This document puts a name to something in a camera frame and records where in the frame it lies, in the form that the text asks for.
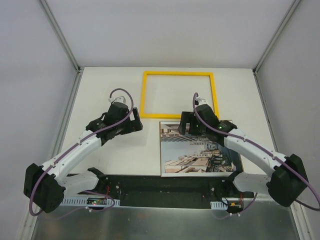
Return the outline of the yellow wooden picture frame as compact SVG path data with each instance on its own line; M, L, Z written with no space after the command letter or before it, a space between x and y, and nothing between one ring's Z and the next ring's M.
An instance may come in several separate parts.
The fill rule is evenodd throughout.
M219 116L215 77L212 72L156 71L143 73L140 116L145 119L179 119L192 110L194 93L207 100Z

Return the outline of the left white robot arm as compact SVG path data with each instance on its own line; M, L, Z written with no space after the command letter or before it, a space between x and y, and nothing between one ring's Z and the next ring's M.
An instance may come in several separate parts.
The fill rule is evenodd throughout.
M114 102L107 112L92 120L75 143L41 165L31 164L25 172L23 193L29 199L29 213L36 204L41 212L54 211L65 198L85 191L99 195L105 191L104 174L95 167L69 176L88 155L119 135L143 129L138 109Z

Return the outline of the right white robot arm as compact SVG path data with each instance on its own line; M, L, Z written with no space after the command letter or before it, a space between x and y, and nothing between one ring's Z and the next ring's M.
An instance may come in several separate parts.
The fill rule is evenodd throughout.
M237 197L242 192L268 194L281 206L289 207L307 187L308 177L299 156L267 150L247 137L235 124L218 120L207 104L196 106L194 112L183 111L178 131L181 135L189 133L208 138L263 170L265 175L239 171L231 174L225 184L225 192L230 197Z

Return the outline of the street photo on board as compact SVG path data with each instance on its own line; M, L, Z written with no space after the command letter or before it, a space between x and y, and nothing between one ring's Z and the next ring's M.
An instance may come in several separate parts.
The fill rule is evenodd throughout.
M179 121L159 123L161 177L228 177L244 170L238 153L190 129L189 123L183 134L179 126Z

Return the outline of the left aluminium corner post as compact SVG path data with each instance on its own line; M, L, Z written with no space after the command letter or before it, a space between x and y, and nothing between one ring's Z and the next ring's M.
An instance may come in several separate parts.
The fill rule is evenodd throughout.
M53 13L53 11L51 10L51 7L48 3L47 0L38 0L37 1L40 5L40 7L42 8L48 23L50 24L56 38L58 39L63 51L65 52L68 60L70 61L70 63L72 64L73 68L75 69L75 71L77 73L80 73L82 71L81 66L79 65L78 61L75 58L75 55L73 53L73 51L71 50L70 45L68 44L67 39L65 38L65 35L62 32L62 29Z

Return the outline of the aluminium corner post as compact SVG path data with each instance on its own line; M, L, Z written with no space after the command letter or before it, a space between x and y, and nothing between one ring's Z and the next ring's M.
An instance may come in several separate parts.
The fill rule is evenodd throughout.
M75 69L75 71L77 73L80 73L82 71L81 66L79 65L78 61L75 58L75 55L73 53L73 51L71 50L70 45L68 44L67 39L65 38L65 35L62 32L62 29L53 13L53 11L51 10L51 7L48 3L47 0L38 0L37 1L40 5L40 7L42 8L48 23L50 24L56 38L58 39L63 51L65 52L68 60L70 61L70 63L72 64L73 68Z
M284 17L280 21L278 27L276 28L274 34L272 35L270 41L268 42L266 48L264 49L261 57L259 58L257 64L252 69L253 74L255 76L257 75L257 73L261 69L263 63L267 59L267 57L270 54L271 50L273 49L273 47L275 46L275 44L277 43L277 41L281 37L283 31L285 30L285 28L289 24L290 20L292 19L292 17L294 16L295 12L297 11L298 7L301 5L302 2L303 2L303 0L293 0L292 3L290 4L290 6L289 6L288 10L286 11Z

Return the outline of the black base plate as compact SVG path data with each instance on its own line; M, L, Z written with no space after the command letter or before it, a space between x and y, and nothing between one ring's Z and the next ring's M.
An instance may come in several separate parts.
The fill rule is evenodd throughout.
M101 175L94 192L107 194L122 207L209 209L211 202L253 198L240 193L226 177Z

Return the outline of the right aluminium corner post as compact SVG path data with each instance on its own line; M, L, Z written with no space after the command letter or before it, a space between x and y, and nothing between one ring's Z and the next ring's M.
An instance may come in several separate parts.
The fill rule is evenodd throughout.
M293 0L292 3L290 4L290 6L289 6L288 10L286 11L284 17L280 21L278 27L276 28L274 34L272 35L270 41L268 42L266 48L264 49L261 57L259 58L257 64L252 69L253 74L255 76L257 75L257 73L261 69L263 63L267 59L267 57L270 54L271 50L273 49L273 47L275 46L275 44L277 43L277 41L281 37L283 31L285 30L285 28L289 24L290 20L292 19L292 17L294 16L295 12L297 11L298 7L301 5L302 2L303 2L303 0Z

